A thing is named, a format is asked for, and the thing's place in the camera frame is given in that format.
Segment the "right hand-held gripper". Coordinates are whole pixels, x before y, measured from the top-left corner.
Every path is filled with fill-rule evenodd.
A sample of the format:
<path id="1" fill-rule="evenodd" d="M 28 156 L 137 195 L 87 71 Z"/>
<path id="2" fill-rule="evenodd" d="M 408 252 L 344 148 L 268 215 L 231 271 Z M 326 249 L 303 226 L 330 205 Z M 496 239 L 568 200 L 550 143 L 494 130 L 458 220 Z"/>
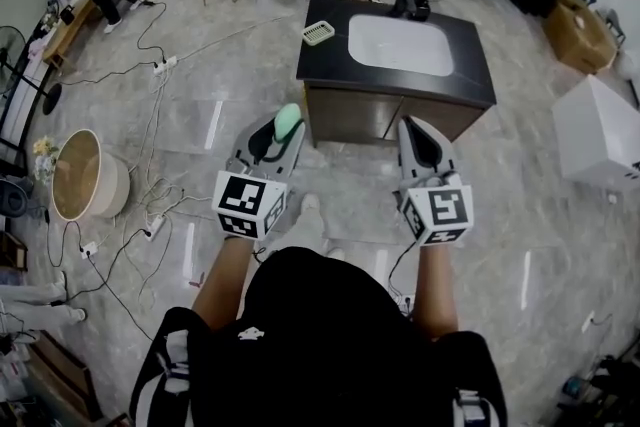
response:
<path id="1" fill-rule="evenodd" d="M 398 122 L 402 178 L 398 210 L 418 246 L 452 244 L 474 225 L 471 187 L 462 182 L 451 141 L 415 116 Z"/>

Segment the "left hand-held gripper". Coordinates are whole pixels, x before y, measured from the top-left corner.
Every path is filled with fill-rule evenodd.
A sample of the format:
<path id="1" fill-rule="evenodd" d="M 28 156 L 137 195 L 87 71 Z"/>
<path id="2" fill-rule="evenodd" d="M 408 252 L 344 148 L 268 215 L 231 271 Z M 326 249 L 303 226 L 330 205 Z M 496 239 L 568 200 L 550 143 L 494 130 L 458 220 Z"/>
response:
<path id="1" fill-rule="evenodd" d="M 305 133 L 300 114 L 268 114 L 239 133 L 212 199 L 224 234 L 266 238 L 286 209 L 288 181 Z"/>

